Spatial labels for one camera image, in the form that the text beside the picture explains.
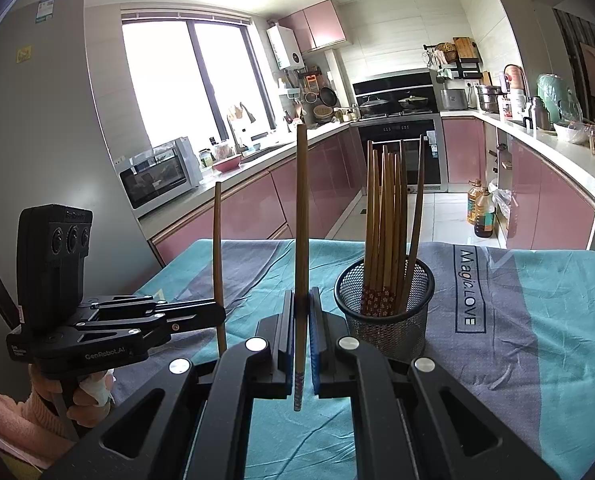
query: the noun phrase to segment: sink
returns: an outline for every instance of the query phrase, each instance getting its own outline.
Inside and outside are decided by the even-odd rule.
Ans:
[[[291,142],[285,142],[283,144],[273,144],[272,146],[267,146],[262,150],[258,150],[257,152],[251,153],[250,155],[245,156],[242,158],[242,164],[246,164],[247,162],[251,162],[260,158],[260,156],[268,155],[269,153],[275,152],[284,146],[288,146]]]

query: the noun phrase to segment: white bowl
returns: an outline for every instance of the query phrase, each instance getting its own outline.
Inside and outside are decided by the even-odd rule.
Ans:
[[[553,126],[557,132],[557,138],[562,139],[564,142],[570,142],[572,144],[586,144],[589,142],[589,134],[585,130],[577,130],[568,126],[560,126],[559,124],[554,124]]]

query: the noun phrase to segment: microwave oven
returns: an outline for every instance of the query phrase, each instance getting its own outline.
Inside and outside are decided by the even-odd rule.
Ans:
[[[180,137],[115,165],[136,218],[199,186],[202,173],[188,137]]]

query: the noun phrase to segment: oven door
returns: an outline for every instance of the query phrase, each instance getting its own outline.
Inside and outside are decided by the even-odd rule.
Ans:
[[[364,154],[368,160],[368,142],[373,141],[376,149],[385,147],[389,153],[400,152],[400,140],[404,141],[404,158],[406,161],[406,180],[409,191],[417,190],[418,170],[420,161],[420,137],[424,152],[424,191],[441,192],[445,189],[442,182],[440,156],[437,149],[433,120],[404,121],[397,123],[374,124],[361,126],[359,135],[362,140]],[[382,174],[382,159],[379,158],[380,178]]]

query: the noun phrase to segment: white tile floor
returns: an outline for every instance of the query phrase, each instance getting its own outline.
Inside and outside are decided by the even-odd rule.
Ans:
[[[409,195],[409,237],[413,229],[413,210],[416,195]],[[361,214],[367,206],[365,196],[357,203],[349,218],[341,225],[334,240],[363,242],[366,238],[367,216]],[[466,221],[466,193],[427,193],[421,215],[420,242],[500,247],[495,235],[478,238],[473,226]]]

